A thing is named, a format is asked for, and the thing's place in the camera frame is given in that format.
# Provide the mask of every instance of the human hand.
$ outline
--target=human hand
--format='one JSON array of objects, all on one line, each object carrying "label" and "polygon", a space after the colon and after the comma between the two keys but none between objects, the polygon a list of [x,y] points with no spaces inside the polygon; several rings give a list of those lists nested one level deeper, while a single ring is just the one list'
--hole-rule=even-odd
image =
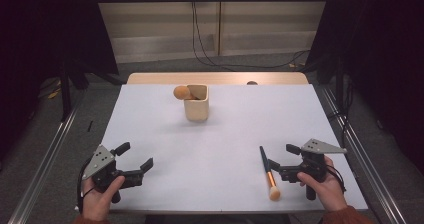
[{"label": "human hand", "polygon": [[88,193],[84,197],[82,216],[92,221],[106,220],[112,197],[121,188],[124,181],[124,176],[118,176],[113,180],[108,189],[104,193],[101,193],[96,191],[96,189],[92,189],[95,185],[91,178],[85,180],[83,183],[83,192]]},{"label": "human hand", "polygon": [[[327,156],[324,156],[324,158],[325,164],[333,167],[333,161]],[[321,183],[303,172],[299,172],[297,174],[297,178],[302,181],[300,183],[301,186],[306,184],[315,190],[325,210],[332,212],[347,208],[343,191],[339,182],[333,175],[327,173],[324,181]]]}]

